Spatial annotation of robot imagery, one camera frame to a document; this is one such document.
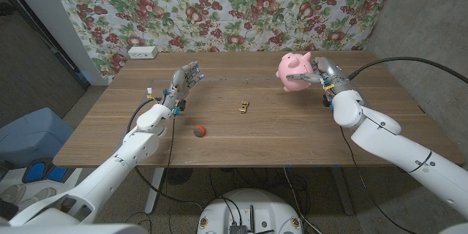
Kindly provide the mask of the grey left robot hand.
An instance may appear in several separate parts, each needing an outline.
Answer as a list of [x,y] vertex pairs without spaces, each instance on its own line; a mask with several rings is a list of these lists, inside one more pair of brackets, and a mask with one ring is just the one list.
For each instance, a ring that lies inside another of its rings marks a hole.
[[190,89],[203,78],[204,75],[200,74],[197,61],[192,61],[177,69],[173,74],[162,104],[171,110],[175,109],[178,102],[186,99]]

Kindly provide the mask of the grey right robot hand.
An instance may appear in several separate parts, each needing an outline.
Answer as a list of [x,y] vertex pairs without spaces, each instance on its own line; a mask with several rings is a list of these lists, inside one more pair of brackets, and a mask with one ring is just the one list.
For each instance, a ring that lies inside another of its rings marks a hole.
[[340,66],[326,57],[316,57],[310,62],[312,72],[289,74],[286,80],[297,80],[303,83],[320,83],[324,89],[337,95],[342,91],[355,90],[350,79]]

